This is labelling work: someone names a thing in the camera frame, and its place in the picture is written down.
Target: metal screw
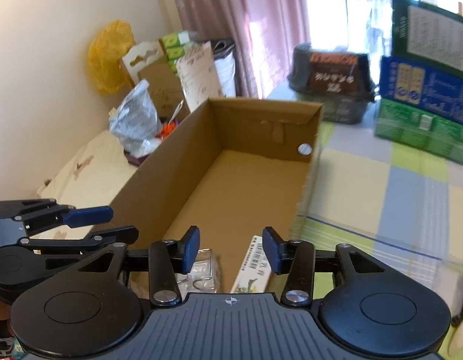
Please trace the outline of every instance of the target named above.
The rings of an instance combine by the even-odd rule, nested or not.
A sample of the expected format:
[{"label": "metal screw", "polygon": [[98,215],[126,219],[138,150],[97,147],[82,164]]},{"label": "metal screw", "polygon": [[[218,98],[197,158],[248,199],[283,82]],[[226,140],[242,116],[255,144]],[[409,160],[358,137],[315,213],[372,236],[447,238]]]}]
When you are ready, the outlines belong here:
[{"label": "metal screw", "polygon": [[292,303],[303,303],[306,302],[310,296],[305,291],[293,289],[286,293],[285,298]]},{"label": "metal screw", "polygon": [[157,302],[160,302],[162,304],[167,304],[167,303],[171,303],[174,300],[176,300],[178,296],[176,295],[174,291],[163,289],[161,291],[155,292],[155,294],[153,295],[153,298],[155,298]]}]

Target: blue handle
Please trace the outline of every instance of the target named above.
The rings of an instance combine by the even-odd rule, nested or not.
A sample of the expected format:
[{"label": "blue handle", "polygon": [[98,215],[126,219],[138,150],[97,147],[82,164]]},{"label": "blue handle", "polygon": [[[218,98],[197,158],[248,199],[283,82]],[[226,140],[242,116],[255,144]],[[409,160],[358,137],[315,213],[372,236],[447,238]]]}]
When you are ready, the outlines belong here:
[{"label": "blue handle", "polygon": [[263,229],[262,234],[263,251],[266,259],[270,263],[271,271],[275,274],[281,272],[281,258],[278,243],[273,239],[267,228]]},{"label": "blue handle", "polygon": [[82,208],[79,210],[71,210],[63,216],[63,225],[69,227],[81,227],[98,225],[99,223],[106,223],[112,220],[113,210],[111,207],[92,207]]},{"label": "blue handle", "polygon": [[195,226],[190,228],[187,234],[182,238],[181,242],[185,242],[182,273],[189,273],[200,248],[200,229]]}]

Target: white tag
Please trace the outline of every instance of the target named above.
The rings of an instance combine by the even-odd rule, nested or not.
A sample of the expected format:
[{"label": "white tag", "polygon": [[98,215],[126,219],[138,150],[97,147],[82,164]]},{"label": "white tag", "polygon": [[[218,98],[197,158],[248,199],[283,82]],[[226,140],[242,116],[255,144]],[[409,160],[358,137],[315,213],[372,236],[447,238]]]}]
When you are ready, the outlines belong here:
[{"label": "white tag", "polygon": [[232,294],[264,292],[271,275],[271,267],[263,251],[262,238],[253,236],[242,267],[231,288]]},{"label": "white tag", "polygon": [[422,115],[419,120],[419,126],[421,130],[429,131],[431,128],[431,122],[433,121],[433,116]]}]

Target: window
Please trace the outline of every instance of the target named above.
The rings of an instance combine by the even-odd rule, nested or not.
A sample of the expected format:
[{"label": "window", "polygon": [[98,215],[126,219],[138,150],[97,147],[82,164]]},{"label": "window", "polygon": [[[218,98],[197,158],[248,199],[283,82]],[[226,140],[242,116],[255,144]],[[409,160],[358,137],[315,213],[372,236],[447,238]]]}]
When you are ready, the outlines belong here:
[{"label": "window", "polygon": [[[391,52],[391,0],[307,0],[311,46],[368,53],[371,78],[378,83],[380,58]],[[458,1],[424,0],[458,12]]]}]

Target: orange item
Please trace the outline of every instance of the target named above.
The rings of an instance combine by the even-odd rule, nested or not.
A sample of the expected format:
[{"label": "orange item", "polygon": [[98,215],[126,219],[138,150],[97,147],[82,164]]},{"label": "orange item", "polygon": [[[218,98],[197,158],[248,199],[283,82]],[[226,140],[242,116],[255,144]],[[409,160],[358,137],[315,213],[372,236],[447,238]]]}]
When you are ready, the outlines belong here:
[{"label": "orange item", "polygon": [[165,123],[161,128],[159,138],[165,139],[176,128],[176,122]]}]

